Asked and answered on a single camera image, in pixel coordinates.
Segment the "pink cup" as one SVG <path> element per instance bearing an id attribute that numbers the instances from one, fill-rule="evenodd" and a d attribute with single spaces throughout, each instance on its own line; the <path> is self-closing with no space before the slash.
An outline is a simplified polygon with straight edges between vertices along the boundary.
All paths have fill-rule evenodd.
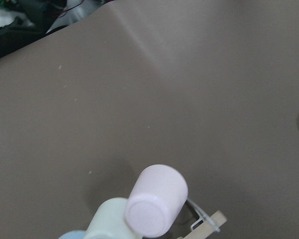
<path id="1" fill-rule="evenodd" d="M 187 182 L 176 169 L 151 165 L 136 180 L 127 200 L 125 220 L 136 233 L 158 238 L 171 228 L 187 197 Z"/>

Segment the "cream cup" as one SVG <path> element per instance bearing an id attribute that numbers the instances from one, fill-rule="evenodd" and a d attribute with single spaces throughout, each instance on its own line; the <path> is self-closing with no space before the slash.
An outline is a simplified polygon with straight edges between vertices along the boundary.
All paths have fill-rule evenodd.
<path id="1" fill-rule="evenodd" d="M 142 235 L 134 232 L 127 225 L 124 212 L 127 199 L 111 198 L 103 202 L 92 218 L 84 238 L 86 239 L 141 239 Z"/>

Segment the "white cup rack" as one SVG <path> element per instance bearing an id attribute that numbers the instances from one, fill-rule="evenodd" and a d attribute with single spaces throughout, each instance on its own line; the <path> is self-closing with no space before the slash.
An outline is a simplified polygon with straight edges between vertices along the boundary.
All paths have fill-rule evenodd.
<path id="1" fill-rule="evenodd" d="M 190 226 L 190 233 L 179 239 L 207 239 L 213 233 L 220 233 L 220 227 L 227 222 L 221 211 L 209 216 L 191 199 L 187 198 L 186 203 L 197 213 L 198 220 Z"/>

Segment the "blue cup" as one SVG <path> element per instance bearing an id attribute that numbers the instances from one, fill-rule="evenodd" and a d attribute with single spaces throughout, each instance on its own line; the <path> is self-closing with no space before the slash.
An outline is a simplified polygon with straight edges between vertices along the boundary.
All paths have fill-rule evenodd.
<path id="1" fill-rule="evenodd" d="M 58 239 L 83 239 L 85 233 L 83 230 L 74 230 L 63 234 Z"/>

